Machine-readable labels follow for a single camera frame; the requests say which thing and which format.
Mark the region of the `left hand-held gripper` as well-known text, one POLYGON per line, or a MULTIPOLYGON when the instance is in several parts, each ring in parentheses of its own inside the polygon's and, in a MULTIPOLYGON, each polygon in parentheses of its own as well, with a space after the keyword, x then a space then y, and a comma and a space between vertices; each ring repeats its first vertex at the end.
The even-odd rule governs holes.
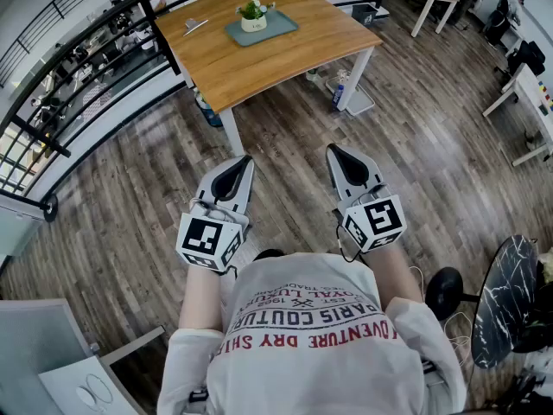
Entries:
POLYGON ((245 242, 249 219, 244 215, 251 197, 255 163, 237 156, 207 172, 200 181, 190 211, 181 215, 175 250, 190 265, 228 272, 232 257, 245 242), (203 201, 205 194, 213 202, 203 201))

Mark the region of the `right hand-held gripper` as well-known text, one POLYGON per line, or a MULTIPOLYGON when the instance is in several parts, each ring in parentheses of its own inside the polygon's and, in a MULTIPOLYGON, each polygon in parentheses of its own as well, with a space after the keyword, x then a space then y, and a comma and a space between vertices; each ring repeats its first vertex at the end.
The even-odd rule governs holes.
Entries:
POLYGON ((367 253, 395 242, 407 229, 406 219, 399 196, 382 183, 375 161, 344 144, 329 144, 326 159, 332 184, 343 200, 338 207, 340 225, 359 250, 367 253), (370 190, 347 199, 356 188, 370 190))

